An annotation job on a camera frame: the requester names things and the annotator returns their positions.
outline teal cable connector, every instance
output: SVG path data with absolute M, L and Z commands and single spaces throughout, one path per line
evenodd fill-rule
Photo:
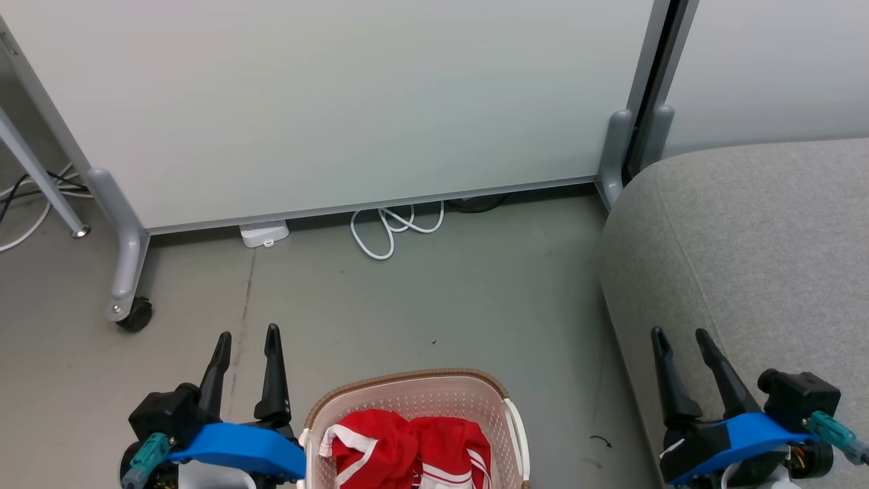
M 806 428 L 812 434 L 818 435 L 825 442 L 840 449 L 852 464 L 869 465 L 869 445 L 858 440 L 854 432 L 825 412 L 813 412 Z
M 143 489 L 154 469 L 169 455 L 169 449 L 173 444 L 174 440 L 162 433 L 149 436 L 129 462 L 129 470 L 121 479 L 121 488 Z

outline gray sofa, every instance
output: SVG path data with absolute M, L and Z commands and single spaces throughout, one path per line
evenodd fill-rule
M 671 157 L 625 189 L 599 277 L 652 451 L 664 426 L 649 331 L 661 326 L 707 419 L 723 407 L 694 330 L 706 328 L 763 405 L 757 377 L 814 372 L 836 418 L 869 439 L 869 139 L 759 144 Z M 809 487 L 869 487 L 837 453 Z

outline metal pole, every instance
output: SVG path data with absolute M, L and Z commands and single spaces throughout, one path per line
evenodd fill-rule
M 33 178 L 33 181 L 39 186 L 39 190 L 45 194 L 51 205 L 54 205 L 55 209 L 57 209 L 60 217 L 63 218 L 63 221 L 72 230 L 72 237 L 81 238 L 88 234 L 90 227 L 82 224 L 82 221 L 78 219 L 75 211 L 70 207 L 70 203 L 63 198 L 63 194 L 60 193 L 60 189 L 57 188 L 54 179 L 50 178 L 49 174 L 45 172 L 45 168 L 36 159 L 36 155 L 33 154 L 33 151 L 24 142 L 21 134 L 12 125 L 12 121 L 9 120 L 3 109 L 0 109 L 0 139 L 6 143 L 12 154 L 18 158 L 18 162 L 24 168 L 24 171 L 30 175 L 30 178 Z

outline gray floor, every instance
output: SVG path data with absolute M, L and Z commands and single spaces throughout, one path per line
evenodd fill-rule
M 4 166 L 17 174 L 8 158 Z M 120 454 L 133 440 L 130 411 L 148 392 L 198 382 L 223 331 L 234 353 L 222 414 L 251 420 L 274 322 L 297 431 L 340 385 L 473 367 L 495 375 L 519 407 L 535 487 L 655 487 L 592 274 L 606 215 L 594 194 L 451 212 L 434 234 L 399 235 L 383 263 L 358 250 L 347 216 L 290 223 L 290 238 L 271 249 L 245 248 L 232 229 L 158 237 L 140 286 L 156 313 L 137 334 L 103 318 L 112 230 L 92 202 L 73 204 L 92 225 L 88 237 L 71 239 L 52 212 L 36 235 L 0 254 L 3 486 L 117 487 Z M 0 243 L 42 205 L 13 208 Z M 361 225 L 375 250 L 386 243 L 381 233 L 379 222 Z

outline whiteboard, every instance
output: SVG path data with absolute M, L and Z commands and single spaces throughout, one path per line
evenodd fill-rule
M 667 94 L 663 157 L 869 136 L 869 3 L 700 0 Z
M 146 228 L 591 176 L 653 0 L 0 0 Z

